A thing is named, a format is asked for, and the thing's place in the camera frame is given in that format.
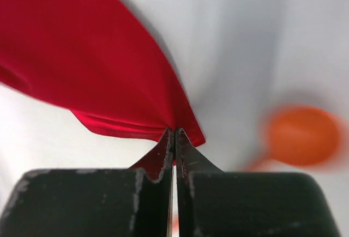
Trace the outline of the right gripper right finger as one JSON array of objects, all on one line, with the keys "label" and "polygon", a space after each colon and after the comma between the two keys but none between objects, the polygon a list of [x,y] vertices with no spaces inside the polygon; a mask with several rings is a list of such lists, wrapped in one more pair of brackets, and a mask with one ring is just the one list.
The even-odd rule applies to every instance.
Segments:
[{"label": "right gripper right finger", "polygon": [[180,236],[339,236],[324,194],[304,173],[224,172],[175,133]]}]

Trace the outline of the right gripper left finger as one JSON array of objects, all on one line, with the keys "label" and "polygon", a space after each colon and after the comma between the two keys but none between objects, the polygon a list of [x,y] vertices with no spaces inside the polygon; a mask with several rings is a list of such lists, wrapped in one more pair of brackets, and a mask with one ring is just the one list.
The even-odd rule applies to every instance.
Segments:
[{"label": "right gripper left finger", "polygon": [[1,236],[171,236],[174,133],[127,169],[35,169],[13,188]]}]

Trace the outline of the red cloth napkin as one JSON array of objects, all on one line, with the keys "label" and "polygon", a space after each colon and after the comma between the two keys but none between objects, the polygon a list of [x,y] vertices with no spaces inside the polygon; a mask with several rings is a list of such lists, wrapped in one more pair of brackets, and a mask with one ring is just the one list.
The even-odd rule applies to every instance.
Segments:
[{"label": "red cloth napkin", "polygon": [[91,132],[205,143],[169,60],[121,0],[1,0],[1,81]]}]

